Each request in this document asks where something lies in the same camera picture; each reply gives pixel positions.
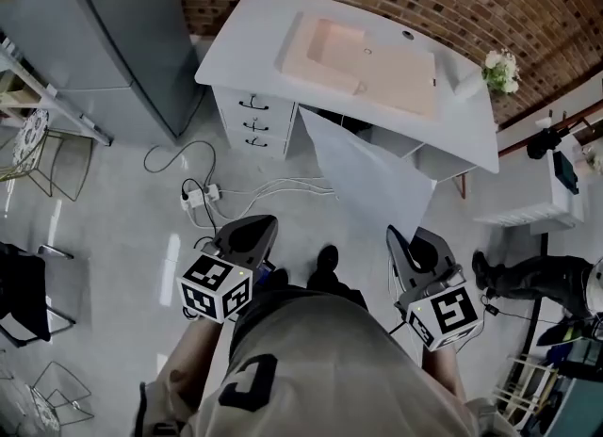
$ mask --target power strip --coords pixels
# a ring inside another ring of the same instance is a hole
[[[199,206],[205,206],[205,200],[215,202],[220,199],[220,190],[217,185],[209,185],[203,192],[200,189],[195,189],[185,194],[187,196],[186,198],[180,196],[180,205],[185,211]]]

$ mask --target drawer handle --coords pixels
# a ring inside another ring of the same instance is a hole
[[[243,122],[243,125],[244,125],[245,127],[247,127],[248,129],[251,129],[251,130],[252,130],[252,131],[254,131],[254,132],[255,132],[255,131],[268,131],[268,130],[269,130],[269,127],[268,127],[268,126],[266,126],[266,127],[264,127],[264,128],[261,128],[261,127],[255,127],[255,123],[256,123],[256,122],[257,122],[257,118],[256,118],[256,117],[254,117],[254,118],[253,118],[253,124],[252,124],[252,125],[249,125],[249,124],[247,124],[246,122]]]
[[[255,142],[257,141],[257,138],[253,138],[251,141],[249,141],[248,139],[245,139],[245,142],[247,142],[250,146],[255,146],[255,147],[268,147],[268,144],[256,144]]]
[[[239,105],[242,105],[243,107],[247,107],[248,109],[255,109],[255,110],[268,110],[269,107],[267,105],[264,105],[263,107],[254,107],[253,106],[253,99],[255,99],[255,94],[252,94],[252,99],[249,101],[249,104],[243,104],[243,101],[238,101]]]

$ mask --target drawer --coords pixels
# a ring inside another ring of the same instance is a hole
[[[212,89],[228,129],[287,139],[294,103],[244,90]]]
[[[227,129],[226,135],[233,149],[275,159],[285,159],[286,140],[234,129]]]

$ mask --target sink basin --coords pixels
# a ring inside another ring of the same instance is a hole
[[[382,45],[365,30],[299,13],[281,72],[372,102],[435,117],[432,53]]]

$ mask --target refrigerator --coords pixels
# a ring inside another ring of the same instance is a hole
[[[0,29],[116,141],[173,143],[199,103],[180,0],[0,0]]]

